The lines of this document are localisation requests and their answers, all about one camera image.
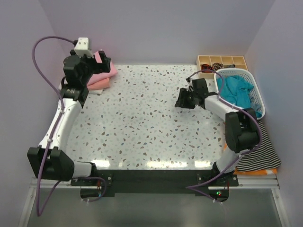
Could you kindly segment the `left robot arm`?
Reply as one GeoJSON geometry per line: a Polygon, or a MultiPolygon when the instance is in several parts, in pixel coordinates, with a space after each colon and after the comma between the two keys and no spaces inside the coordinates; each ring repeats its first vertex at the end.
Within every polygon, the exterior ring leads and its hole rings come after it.
{"type": "Polygon", "coordinates": [[[93,74],[110,72],[111,59],[104,51],[96,55],[78,56],[75,51],[64,59],[59,102],[52,123],[37,147],[30,147],[27,157],[38,180],[69,181],[81,178],[86,185],[98,181],[95,164],[74,162],[67,154],[66,147],[73,124],[84,107],[89,94],[88,81],[93,74]]]}

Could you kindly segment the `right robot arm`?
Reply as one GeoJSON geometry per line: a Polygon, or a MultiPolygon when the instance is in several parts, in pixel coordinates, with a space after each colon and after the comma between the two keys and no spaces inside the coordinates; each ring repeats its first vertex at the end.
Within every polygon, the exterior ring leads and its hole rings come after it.
{"type": "Polygon", "coordinates": [[[228,180],[241,156],[255,150],[262,143],[262,133],[255,111],[240,108],[223,100],[216,92],[209,92],[205,79],[186,79],[187,88],[181,88],[175,107],[194,109],[199,106],[213,112],[225,122],[227,148],[214,162],[211,181],[217,186],[228,180]]]}

